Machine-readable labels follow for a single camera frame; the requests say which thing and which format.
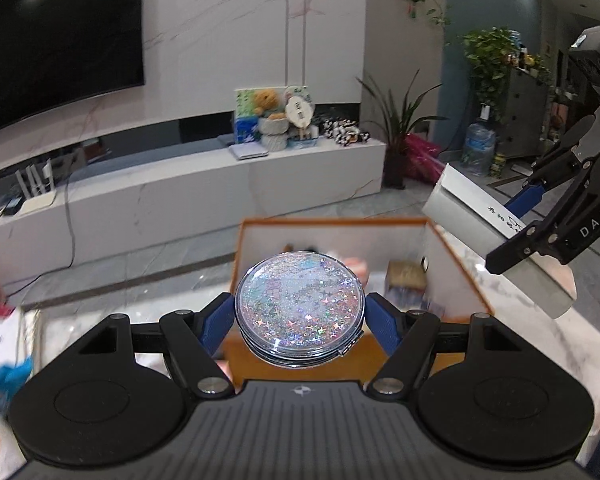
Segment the black and white plush toy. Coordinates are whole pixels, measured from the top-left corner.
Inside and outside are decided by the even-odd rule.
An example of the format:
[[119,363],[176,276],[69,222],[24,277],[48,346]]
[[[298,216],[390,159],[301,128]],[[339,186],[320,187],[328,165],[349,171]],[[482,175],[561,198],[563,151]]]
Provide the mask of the black and white plush toy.
[[324,136],[327,139],[334,139],[341,146],[349,146],[356,142],[367,142],[369,140],[368,132],[361,132],[356,121],[326,120],[323,124]]

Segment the dark plant pot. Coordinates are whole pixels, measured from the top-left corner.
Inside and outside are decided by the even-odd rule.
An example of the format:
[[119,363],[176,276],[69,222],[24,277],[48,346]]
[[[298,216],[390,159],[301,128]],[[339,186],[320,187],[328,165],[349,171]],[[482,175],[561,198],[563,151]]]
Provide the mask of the dark plant pot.
[[404,167],[407,157],[399,152],[387,150],[382,170],[382,185],[392,189],[404,189]]

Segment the gray cabinet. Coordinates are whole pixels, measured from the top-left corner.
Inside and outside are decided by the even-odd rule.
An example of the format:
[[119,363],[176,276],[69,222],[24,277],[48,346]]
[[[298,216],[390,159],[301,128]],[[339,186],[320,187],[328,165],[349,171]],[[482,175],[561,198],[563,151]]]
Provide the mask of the gray cabinet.
[[523,70],[510,70],[502,124],[496,127],[497,152],[506,158],[535,156],[539,153],[549,87]]

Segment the white star logo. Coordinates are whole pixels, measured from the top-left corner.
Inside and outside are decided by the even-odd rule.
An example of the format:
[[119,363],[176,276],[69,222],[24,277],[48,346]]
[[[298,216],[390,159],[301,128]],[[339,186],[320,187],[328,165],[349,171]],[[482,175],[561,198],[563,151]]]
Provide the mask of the white star logo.
[[304,386],[304,384],[300,384],[300,386],[296,386],[291,391],[295,394],[298,394],[300,397],[304,397],[305,395],[310,394],[312,390],[308,386]]

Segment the blue wall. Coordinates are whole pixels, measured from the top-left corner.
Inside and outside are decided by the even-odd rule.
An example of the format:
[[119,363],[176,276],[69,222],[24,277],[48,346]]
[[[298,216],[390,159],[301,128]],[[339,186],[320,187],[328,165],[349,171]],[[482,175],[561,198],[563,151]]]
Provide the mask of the blue wall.
[[451,45],[445,47],[443,55],[438,114],[449,120],[436,124],[433,141],[443,148],[458,150],[464,142],[464,131],[473,120],[473,109],[467,106],[470,70],[458,36],[475,29],[507,27],[520,32],[522,43],[529,52],[540,52],[541,0],[446,2],[450,6],[448,13],[452,23],[445,29],[445,40]]

